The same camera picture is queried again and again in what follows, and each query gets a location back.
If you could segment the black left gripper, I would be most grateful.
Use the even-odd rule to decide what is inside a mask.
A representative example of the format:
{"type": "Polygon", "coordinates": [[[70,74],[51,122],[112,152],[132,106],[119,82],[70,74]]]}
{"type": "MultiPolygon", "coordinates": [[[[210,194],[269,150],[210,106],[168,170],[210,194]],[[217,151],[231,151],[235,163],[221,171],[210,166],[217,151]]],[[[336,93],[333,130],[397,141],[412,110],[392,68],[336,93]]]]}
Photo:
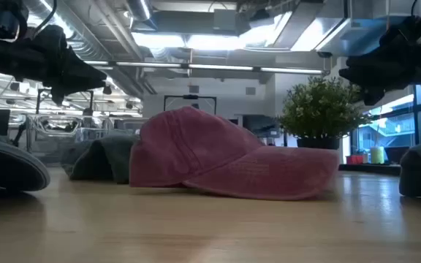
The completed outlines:
{"type": "Polygon", "coordinates": [[[80,91],[104,88],[107,75],[87,64],[67,48],[62,27],[49,25],[35,38],[7,42],[0,39],[0,73],[16,80],[38,80],[51,87],[52,101],[61,106],[66,90],[77,85],[80,91]]]}

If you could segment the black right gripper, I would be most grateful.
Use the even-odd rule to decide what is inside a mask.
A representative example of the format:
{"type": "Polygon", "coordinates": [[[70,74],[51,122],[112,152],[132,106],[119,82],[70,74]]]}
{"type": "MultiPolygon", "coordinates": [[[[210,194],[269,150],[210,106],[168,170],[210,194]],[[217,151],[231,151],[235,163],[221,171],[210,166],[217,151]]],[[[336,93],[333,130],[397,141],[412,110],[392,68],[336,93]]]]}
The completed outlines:
{"type": "MultiPolygon", "coordinates": [[[[399,64],[399,80],[421,85],[421,17],[409,16],[391,26],[380,38],[379,45],[387,51],[387,57],[399,64]]],[[[350,56],[346,66],[338,73],[348,81],[361,86],[360,100],[373,106],[385,95],[380,64],[376,56],[350,56]]]]}

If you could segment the red baseball cap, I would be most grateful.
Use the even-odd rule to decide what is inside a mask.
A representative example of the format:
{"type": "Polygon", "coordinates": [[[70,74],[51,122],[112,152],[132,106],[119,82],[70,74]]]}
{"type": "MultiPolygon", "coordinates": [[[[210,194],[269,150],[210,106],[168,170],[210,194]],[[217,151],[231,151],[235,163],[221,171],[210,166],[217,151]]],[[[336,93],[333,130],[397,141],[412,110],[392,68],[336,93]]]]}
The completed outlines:
{"type": "Polygon", "coordinates": [[[245,199],[320,195],[338,171],[336,150],[266,145],[248,129],[194,107],[159,113],[131,149],[132,187],[195,188],[245,199]]]}

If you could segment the potted green artificial plant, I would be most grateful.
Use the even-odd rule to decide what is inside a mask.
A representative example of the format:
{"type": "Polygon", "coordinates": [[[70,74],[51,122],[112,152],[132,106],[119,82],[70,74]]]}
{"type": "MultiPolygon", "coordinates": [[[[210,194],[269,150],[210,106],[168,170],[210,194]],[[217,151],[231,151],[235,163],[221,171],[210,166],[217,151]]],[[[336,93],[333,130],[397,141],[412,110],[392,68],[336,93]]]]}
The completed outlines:
{"type": "Polygon", "coordinates": [[[339,77],[309,77],[287,91],[278,122],[299,148],[337,150],[341,138],[371,122],[359,99],[360,87],[339,77]]]}

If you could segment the yellow-green cup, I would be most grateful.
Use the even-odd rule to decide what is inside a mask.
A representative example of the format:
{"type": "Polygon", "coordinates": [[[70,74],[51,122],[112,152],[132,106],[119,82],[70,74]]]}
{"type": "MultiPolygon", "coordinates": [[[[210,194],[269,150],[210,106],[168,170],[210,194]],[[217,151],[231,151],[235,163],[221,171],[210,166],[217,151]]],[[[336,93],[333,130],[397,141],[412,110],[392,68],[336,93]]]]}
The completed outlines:
{"type": "Polygon", "coordinates": [[[372,164],[383,164],[384,163],[384,148],[382,146],[372,147],[370,149],[371,163],[372,164]]]}

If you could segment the long ceiling light strip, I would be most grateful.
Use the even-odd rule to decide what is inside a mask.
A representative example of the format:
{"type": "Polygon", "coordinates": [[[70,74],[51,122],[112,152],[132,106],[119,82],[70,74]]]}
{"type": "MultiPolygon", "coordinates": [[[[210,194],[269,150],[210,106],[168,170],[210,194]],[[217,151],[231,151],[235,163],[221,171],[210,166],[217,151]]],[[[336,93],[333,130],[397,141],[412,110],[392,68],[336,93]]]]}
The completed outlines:
{"type": "Polygon", "coordinates": [[[85,61],[91,66],[128,66],[159,69],[202,69],[202,70],[228,70],[239,72],[264,72],[276,74],[301,74],[323,75],[327,72],[321,69],[301,69],[266,66],[236,66],[215,64],[186,64],[186,63],[159,63],[159,62],[136,62],[136,61],[85,61]]]}

